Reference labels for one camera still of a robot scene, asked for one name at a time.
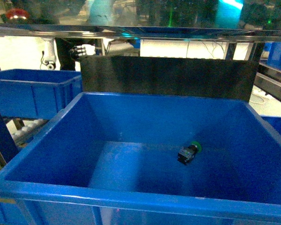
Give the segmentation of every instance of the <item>black panel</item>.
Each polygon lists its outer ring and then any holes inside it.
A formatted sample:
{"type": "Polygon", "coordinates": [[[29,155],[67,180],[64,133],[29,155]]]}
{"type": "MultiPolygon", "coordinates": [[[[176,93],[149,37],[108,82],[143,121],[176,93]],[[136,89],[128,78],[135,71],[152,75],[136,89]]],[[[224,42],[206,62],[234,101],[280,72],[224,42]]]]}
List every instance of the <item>black panel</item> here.
{"type": "Polygon", "coordinates": [[[89,56],[83,91],[165,94],[249,101],[257,62],[89,56]]]}

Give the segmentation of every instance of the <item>floor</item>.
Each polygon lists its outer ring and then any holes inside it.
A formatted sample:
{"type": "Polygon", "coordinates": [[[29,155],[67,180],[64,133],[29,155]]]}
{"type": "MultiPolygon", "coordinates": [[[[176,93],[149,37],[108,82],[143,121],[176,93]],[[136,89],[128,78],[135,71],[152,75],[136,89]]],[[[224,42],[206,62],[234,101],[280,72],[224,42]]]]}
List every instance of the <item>floor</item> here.
{"type": "MultiPolygon", "coordinates": [[[[0,37],[0,68],[1,70],[13,68],[40,69],[43,49],[44,41],[39,37],[0,37]]],[[[242,49],[240,46],[235,59],[242,59],[246,49],[246,46],[242,46],[242,49]]],[[[76,70],[80,71],[79,63],[76,63],[76,70]]],[[[266,96],[257,87],[253,88],[250,105],[260,115],[281,117],[281,102],[269,95],[266,96]]],[[[11,133],[16,131],[12,123],[8,124],[8,128],[11,133]]]]}

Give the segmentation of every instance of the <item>robotic arm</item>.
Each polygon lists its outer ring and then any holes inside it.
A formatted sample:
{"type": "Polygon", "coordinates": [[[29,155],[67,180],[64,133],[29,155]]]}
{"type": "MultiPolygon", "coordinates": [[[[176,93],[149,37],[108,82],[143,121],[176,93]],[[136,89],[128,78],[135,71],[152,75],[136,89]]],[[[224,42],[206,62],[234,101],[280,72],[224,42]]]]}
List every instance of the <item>robotic arm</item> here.
{"type": "Polygon", "coordinates": [[[41,62],[47,66],[48,70],[55,70],[57,57],[54,50],[54,38],[42,39],[45,41],[45,49],[41,62]]]}
{"type": "Polygon", "coordinates": [[[84,55],[95,55],[96,48],[93,45],[78,45],[70,50],[70,55],[74,60],[79,60],[79,57],[84,55]]]}

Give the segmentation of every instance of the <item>person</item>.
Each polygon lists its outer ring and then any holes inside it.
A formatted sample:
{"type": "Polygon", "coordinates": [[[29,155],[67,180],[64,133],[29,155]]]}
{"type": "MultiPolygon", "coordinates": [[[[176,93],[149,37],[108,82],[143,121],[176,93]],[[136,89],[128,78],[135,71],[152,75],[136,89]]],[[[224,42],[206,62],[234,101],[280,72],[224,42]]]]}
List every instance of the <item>person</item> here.
{"type": "Polygon", "coordinates": [[[266,26],[268,19],[268,10],[263,0],[246,0],[240,14],[239,28],[262,30],[266,26]]]}
{"type": "Polygon", "coordinates": [[[135,0],[136,5],[136,16],[137,21],[140,21],[141,15],[145,15],[147,19],[148,26],[154,26],[156,23],[156,11],[157,1],[156,0],[135,0]]]}
{"type": "Polygon", "coordinates": [[[204,5],[202,7],[201,20],[203,28],[214,27],[216,13],[218,9],[218,0],[204,0],[204,5]]]}

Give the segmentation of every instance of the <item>bin rim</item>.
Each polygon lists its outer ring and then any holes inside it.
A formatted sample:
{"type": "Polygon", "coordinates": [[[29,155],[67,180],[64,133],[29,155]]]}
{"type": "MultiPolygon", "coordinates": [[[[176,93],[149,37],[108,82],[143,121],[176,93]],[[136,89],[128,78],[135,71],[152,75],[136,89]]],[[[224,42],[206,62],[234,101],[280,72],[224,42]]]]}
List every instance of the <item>bin rim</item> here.
{"type": "Polygon", "coordinates": [[[0,197],[141,210],[190,216],[248,219],[281,223],[281,205],[204,197],[100,190],[0,178],[0,197]]]}
{"type": "MultiPolygon", "coordinates": [[[[40,71],[38,69],[8,69],[8,70],[2,70],[0,71],[0,73],[4,73],[4,72],[11,72],[11,71],[15,71],[15,72],[20,72],[20,71],[40,71]]],[[[46,70],[45,72],[47,73],[57,73],[57,74],[62,74],[62,73],[75,73],[77,74],[76,76],[67,79],[63,82],[40,82],[40,81],[19,81],[19,80],[8,80],[8,79],[0,79],[0,83],[4,82],[4,83],[18,83],[20,85],[46,85],[46,86],[65,86],[68,83],[72,82],[73,80],[79,80],[81,79],[81,72],[79,71],[63,71],[63,70],[46,70]]]]}

